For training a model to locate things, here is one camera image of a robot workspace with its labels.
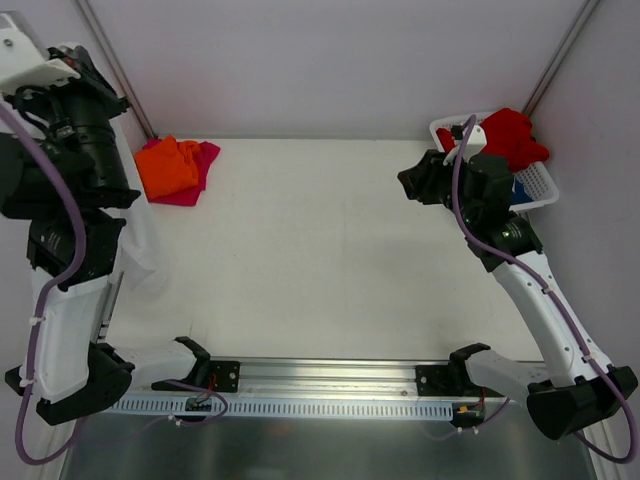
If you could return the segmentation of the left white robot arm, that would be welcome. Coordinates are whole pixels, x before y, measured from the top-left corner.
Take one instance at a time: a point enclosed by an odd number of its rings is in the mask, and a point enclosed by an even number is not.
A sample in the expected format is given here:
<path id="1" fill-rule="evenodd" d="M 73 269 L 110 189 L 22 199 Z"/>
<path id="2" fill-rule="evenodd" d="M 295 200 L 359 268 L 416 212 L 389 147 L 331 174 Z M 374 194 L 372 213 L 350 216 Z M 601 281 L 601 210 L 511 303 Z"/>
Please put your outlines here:
<path id="1" fill-rule="evenodd" d="M 1 213 L 29 224 L 26 257 L 36 290 L 27 353 L 6 383 L 35 398 L 37 414 L 53 426 L 104 411 L 135 388 L 203 387 L 210 356 L 186 336 L 146 350 L 106 340 L 103 307 L 125 213 L 141 196 L 112 126 L 128 100 L 81 46 L 37 52 L 35 63 L 52 75 L 35 77 L 15 61 L 2 69 L 7 117 L 40 132 L 1 137 Z"/>

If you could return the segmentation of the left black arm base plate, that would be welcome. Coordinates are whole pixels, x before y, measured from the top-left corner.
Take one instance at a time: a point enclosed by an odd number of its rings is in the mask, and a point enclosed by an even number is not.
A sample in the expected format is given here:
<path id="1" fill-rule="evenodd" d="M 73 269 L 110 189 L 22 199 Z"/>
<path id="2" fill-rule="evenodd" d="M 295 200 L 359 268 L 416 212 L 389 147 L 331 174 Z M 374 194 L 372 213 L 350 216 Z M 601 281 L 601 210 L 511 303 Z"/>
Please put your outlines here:
<path id="1" fill-rule="evenodd" d="M 204 369 L 202 387 L 218 393 L 237 393 L 241 363 L 236 360 L 210 360 Z"/>

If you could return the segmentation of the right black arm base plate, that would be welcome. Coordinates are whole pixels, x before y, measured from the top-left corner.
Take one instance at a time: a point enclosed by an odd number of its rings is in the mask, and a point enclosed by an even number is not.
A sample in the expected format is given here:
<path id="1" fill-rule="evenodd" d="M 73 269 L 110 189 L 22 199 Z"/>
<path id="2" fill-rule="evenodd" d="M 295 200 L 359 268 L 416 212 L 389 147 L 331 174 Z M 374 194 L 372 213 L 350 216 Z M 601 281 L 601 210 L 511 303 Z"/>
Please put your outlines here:
<path id="1" fill-rule="evenodd" d="M 414 368 L 420 397 L 480 397 L 482 388 L 473 384 L 463 367 L 455 363 L 418 364 Z"/>

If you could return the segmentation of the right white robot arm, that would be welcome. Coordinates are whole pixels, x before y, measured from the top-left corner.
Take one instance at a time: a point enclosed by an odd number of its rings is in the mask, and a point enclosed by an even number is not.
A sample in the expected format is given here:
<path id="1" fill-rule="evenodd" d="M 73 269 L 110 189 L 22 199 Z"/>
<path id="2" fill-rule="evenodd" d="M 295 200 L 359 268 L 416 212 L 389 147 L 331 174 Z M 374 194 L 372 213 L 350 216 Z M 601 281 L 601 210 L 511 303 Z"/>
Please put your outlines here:
<path id="1" fill-rule="evenodd" d="M 408 199 L 441 204 L 456 217 L 469 249 L 509 295 L 542 355 L 541 369 L 484 344 L 450 356 L 447 381 L 459 395 L 485 387 L 524 406 L 538 430 L 558 440 L 628 411 L 639 382 L 617 367 L 581 326 L 557 286 L 531 224 L 511 209 L 514 183 L 504 158 L 453 161 L 429 150 L 397 175 Z"/>

